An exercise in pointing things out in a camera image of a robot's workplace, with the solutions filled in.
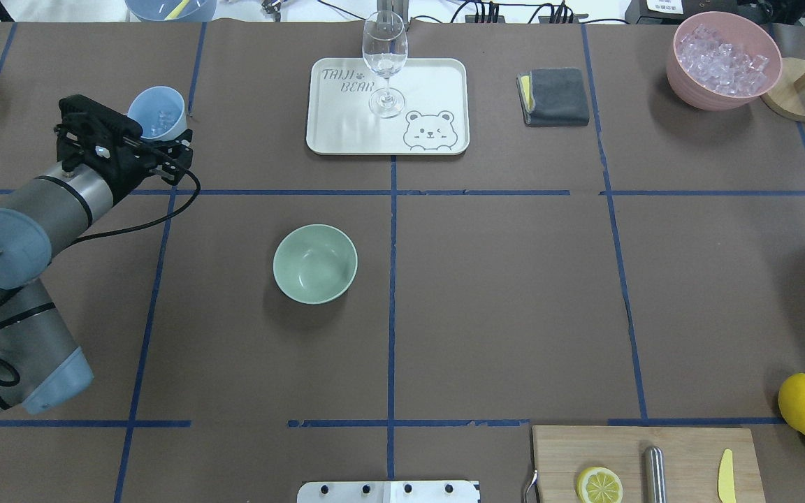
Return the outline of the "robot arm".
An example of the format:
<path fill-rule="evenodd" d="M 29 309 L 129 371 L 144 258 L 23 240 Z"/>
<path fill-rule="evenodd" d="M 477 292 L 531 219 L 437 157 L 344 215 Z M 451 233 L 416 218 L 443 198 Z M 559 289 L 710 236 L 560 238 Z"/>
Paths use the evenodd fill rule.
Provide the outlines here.
<path fill-rule="evenodd" d="M 144 179 L 191 172 L 192 132 L 114 147 L 61 139 L 58 162 L 0 201 L 0 413 L 40 414 L 92 384 L 92 369 L 41 281 L 60 252 Z"/>

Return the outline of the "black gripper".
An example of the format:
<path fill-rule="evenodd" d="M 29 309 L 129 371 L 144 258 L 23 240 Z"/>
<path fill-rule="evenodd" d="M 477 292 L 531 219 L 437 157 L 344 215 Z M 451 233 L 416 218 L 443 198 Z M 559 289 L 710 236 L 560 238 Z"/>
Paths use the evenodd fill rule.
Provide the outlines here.
<path fill-rule="evenodd" d="M 138 147 L 96 145 L 95 154 L 99 163 L 95 170 L 110 188 L 113 203 L 120 203 L 150 176 L 178 185 L 193 162 L 191 141 L 182 139 L 145 141 Z"/>

